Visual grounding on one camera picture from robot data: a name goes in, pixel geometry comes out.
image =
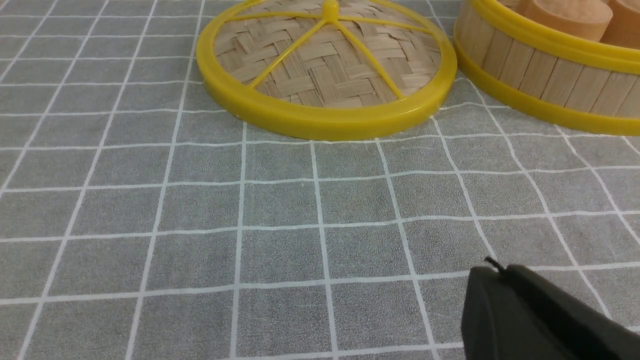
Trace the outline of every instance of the yellow plastic rim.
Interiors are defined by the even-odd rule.
[[[221,13],[204,28],[196,48],[196,61],[209,95],[229,113],[240,119],[274,133],[296,138],[329,141],[363,140],[391,135],[420,124],[438,111],[446,100],[458,68],[452,44],[447,36],[430,21],[386,0],[371,0],[371,2],[397,10],[413,19],[424,27],[425,32],[431,34],[440,48],[440,68],[425,87],[408,97],[399,97],[399,100],[394,102],[349,109],[314,108],[291,104],[253,90],[251,86],[246,86],[234,79],[218,63],[213,51],[214,39],[226,21],[240,18],[234,15],[262,1],[264,0],[249,0]],[[324,5],[322,16],[318,16],[319,23],[338,24],[338,28],[344,32],[337,21],[350,20],[350,18],[336,13],[335,0],[326,0]],[[393,22],[380,20],[378,23],[396,25]],[[353,41],[349,33],[344,34]],[[357,38],[355,40],[357,42],[352,42],[355,47],[364,46]],[[375,60],[372,65],[385,78],[384,71],[379,70]],[[395,92],[395,85],[390,88]]]
[[[487,94],[516,110],[551,124],[587,131],[588,133],[640,136],[640,119],[606,117],[583,113],[542,101],[520,92],[489,75],[460,49],[457,40],[455,40],[454,46],[458,53],[460,69],[467,75],[469,80]]]
[[[478,15],[519,42],[576,63],[640,75],[640,50],[567,35],[525,18],[497,0],[468,1]]]

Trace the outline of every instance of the bamboo weave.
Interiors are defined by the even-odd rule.
[[[322,0],[270,0],[238,15],[265,12],[320,14]],[[340,0],[340,15],[390,20],[419,26],[393,9],[367,0]],[[259,17],[228,21],[214,40],[220,65],[249,84],[317,19]],[[341,21],[385,69],[404,96],[427,85],[440,66],[438,44],[410,29]],[[385,80],[334,25],[327,24],[287,55],[256,90],[294,104],[321,108],[358,108],[396,101]]]

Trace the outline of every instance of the bamboo slat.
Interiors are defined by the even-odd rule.
[[[533,51],[531,46],[514,40],[500,73],[500,81],[512,88],[519,88],[529,67]]]
[[[249,85],[316,19],[291,16],[247,16],[268,12],[320,14],[323,0],[268,0],[226,22],[214,40],[220,65]],[[339,0],[340,15],[381,19],[419,26],[396,10],[368,0]],[[439,46],[429,34],[411,29],[341,21],[373,54],[404,96],[427,85],[440,66]],[[258,83],[258,92],[315,107],[349,108],[385,104],[398,96],[367,58],[333,24],[324,25]]]
[[[640,77],[636,79],[636,83],[629,90],[629,94],[618,109],[616,116],[640,118]]]
[[[564,107],[590,112],[610,75],[609,70],[585,66]]]
[[[494,78],[499,79],[512,43],[512,37],[499,30],[495,30],[489,49],[487,50],[487,55],[484,58],[482,66],[484,71]]]
[[[591,113],[615,116],[636,83],[637,76],[612,72],[607,79]]]
[[[529,60],[519,91],[539,99],[547,87],[558,58],[543,51],[535,50]]]

